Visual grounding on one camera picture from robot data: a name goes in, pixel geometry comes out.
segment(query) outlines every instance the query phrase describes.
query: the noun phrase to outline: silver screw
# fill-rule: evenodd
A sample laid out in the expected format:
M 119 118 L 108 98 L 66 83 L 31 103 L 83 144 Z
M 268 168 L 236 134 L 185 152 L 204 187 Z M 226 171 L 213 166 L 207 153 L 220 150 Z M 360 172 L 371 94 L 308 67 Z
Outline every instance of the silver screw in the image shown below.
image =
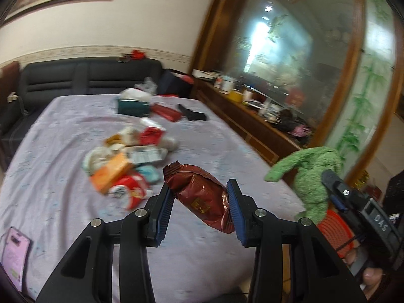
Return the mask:
M 140 208 L 135 211 L 135 215 L 139 218 L 141 218 L 142 216 L 145 216 L 146 214 L 147 214 L 147 210 L 145 210 L 144 208 Z
M 312 221 L 309 218 L 302 218 L 300 220 L 300 223 L 303 224 L 304 226 L 312 225 Z
M 99 225 L 101 225 L 101 223 L 102 223 L 102 221 L 100 218 L 92 219 L 90 222 L 91 226 L 93 226 L 93 227 L 99 226 Z
M 267 212 L 263 208 L 258 208 L 258 209 L 255 210 L 255 215 L 262 218 L 263 216 L 267 215 Z

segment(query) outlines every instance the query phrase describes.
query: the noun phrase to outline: floral tablecloth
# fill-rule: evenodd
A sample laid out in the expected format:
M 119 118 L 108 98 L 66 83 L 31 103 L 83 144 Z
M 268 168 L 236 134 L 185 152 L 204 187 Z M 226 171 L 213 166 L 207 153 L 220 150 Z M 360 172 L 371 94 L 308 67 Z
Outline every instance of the floral tablecloth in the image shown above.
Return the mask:
M 0 194 L 0 252 L 11 226 L 31 239 L 25 283 L 32 298 L 93 218 L 110 222 L 128 214 L 121 201 L 97 193 L 81 169 L 89 150 L 138 122 L 136 117 L 116 114 L 116 98 L 107 94 L 56 98 L 31 127 L 7 170 Z M 153 100 L 174 108 L 181 103 L 209 117 L 208 121 L 183 118 L 171 123 L 152 116 L 180 140 L 179 149 L 156 165 L 161 174 L 166 164 L 176 160 L 198 165 L 223 184 L 237 179 L 244 194 L 279 218 L 292 220 L 303 210 L 283 181 L 263 180 L 269 167 L 201 102 Z M 153 186 L 156 194 L 162 183 Z M 235 233 L 227 235 L 206 226 L 176 201 L 165 240 L 159 248 L 147 249 L 156 302 L 202 302 L 228 292 L 251 275 L 254 252 L 243 248 Z M 118 256 L 116 249 L 114 302 L 119 302 Z

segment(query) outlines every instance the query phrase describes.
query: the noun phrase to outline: black bag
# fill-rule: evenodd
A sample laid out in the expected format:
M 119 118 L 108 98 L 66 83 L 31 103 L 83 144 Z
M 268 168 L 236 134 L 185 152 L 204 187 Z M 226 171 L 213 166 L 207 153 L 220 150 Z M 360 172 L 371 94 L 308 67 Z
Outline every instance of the black bag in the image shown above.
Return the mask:
M 175 94 L 180 98 L 189 98 L 193 85 L 178 78 L 173 73 L 186 75 L 179 70 L 166 69 L 157 86 L 157 94 Z

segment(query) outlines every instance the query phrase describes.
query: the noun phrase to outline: wallpaper border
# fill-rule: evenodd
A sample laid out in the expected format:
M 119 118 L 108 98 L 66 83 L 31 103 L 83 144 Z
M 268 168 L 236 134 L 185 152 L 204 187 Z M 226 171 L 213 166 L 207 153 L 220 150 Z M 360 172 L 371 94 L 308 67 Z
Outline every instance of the wallpaper border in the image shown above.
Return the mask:
M 24 54 L 15 57 L 11 60 L 2 62 L 0 68 L 5 65 L 18 60 L 21 67 L 31 63 L 40 62 L 46 60 L 75 58 L 75 57 L 102 57 L 102 56 L 120 56 L 122 54 L 130 53 L 132 50 L 137 49 L 146 53 L 148 58 L 158 60 L 171 60 L 175 62 L 181 62 L 189 64 L 191 62 L 190 56 L 182 54 L 175 54 L 168 51 L 147 49 L 142 47 L 128 47 L 128 46 L 116 46 L 116 45 L 82 45 L 73 47 L 60 47 L 48 50 L 42 50 Z

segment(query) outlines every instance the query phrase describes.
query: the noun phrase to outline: green plush toy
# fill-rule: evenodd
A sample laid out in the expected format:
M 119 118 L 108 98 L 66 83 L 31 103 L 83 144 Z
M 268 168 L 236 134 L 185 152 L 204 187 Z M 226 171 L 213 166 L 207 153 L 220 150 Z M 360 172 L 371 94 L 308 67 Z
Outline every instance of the green plush toy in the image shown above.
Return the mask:
M 341 157 L 337 150 L 328 147 L 299 150 L 277 162 L 264 180 L 277 182 L 293 168 L 298 169 L 294 191 L 306 208 L 306 211 L 295 218 L 298 220 L 307 217 L 317 224 L 327 214 L 329 199 L 326 188 L 321 183 L 321 174 L 325 170 L 333 170 L 339 174 L 342 168 Z

